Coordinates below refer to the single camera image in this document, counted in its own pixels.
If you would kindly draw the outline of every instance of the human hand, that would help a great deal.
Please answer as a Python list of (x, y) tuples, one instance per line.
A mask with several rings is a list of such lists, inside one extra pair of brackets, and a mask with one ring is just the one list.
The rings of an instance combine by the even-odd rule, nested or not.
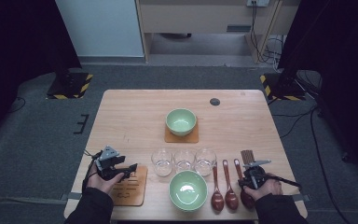
[(250, 189), (246, 186), (244, 186), (243, 189), (245, 190), (245, 193), (249, 194), (255, 201), (270, 193), (273, 195), (283, 194), (281, 182), (275, 179), (268, 179), (259, 189)]
[(110, 180), (102, 179), (97, 173), (97, 166), (92, 164), (91, 169), (89, 171), (89, 182), (87, 183), (87, 188), (95, 188), (98, 189), (108, 195), (110, 195), (110, 190), (112, 190), (113, 186), (120, 181), (120, 179), (124, 176), (124, 173), (120, 173), (113, 177)]

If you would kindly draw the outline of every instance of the white wall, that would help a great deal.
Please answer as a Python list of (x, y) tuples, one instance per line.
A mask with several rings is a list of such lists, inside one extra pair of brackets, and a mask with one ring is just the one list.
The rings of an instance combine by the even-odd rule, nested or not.
[(144, 57), (134, 0), (56, 0), (79, 57)]

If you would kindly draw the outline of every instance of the black and yellow tape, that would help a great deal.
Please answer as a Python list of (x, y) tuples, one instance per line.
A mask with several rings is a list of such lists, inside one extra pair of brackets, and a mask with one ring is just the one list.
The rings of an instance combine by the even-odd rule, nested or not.
[(271, 91), (271, 87), (266, 81), (265, 76), (261, 76), (261, 83), (263, 83), (264, 91), (266, 92), (267, 98), (269, 100), (292, 100), (292, 101), (299, 101), (299, 100), (305, 100), (304, 96), (293, 96), (293, 95), (284, 95), (284, 96), (276, 96)]
[(92, 76), (93, 76), (92, 74), (87, 75), (87, 77), (84, 80), (84, 83), (83, 83), (81, 89), (76, 94), (70, 94), (70, 95), (68, 95), (68, 94), (53, 94), (53, 95), (49, 95), (48, 99), (64, 100), (64, 99), (83, 98), (84, 94), (86, 93), (87, 88), (90, 85)]

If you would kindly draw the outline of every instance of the gray carpet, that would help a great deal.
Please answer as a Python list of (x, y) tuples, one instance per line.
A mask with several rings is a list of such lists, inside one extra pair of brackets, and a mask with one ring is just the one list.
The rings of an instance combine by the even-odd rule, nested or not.
[[(12, 113), (0, 124), (0, 197), (31, 197), (60, 203), (76, 176), (103, 92), (109, 89), (259, 89), (267, 68), (97, 66), (84, 98), (47, 100), (54, 79), (47, 74), (21, 85)], [(315, 105), (307, 101), (276, 101), (273, 115), (306, 113)], [(77, 124), (88, 114), (82, 134)], [(297, 117), (274, 116), (280, 135), (287, 134)], [(323, 118), (313, 115), (321, 158), (338, 207), (351, 223), (358, 223), (358, 164), (341, 160), (342, 151)], [(300, 119), (282, 138), (296, 180), (309, 194), (309, 223), (345, 223), (337, 214), (324, 183), (313, 142), (310, 115)], [(64, 204), (0, 202), (0, 223), (63, 223)]]

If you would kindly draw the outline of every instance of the black curtain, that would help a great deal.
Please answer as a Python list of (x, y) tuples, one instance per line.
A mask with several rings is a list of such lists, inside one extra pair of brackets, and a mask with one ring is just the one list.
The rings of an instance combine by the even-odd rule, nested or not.
[(302, 0), (279, 67), (321, 74), (318, 104), (358, 161), (358, 1)]
[(19, 85), (81, 67), (53, 0), (0, 0), (0, 120)]

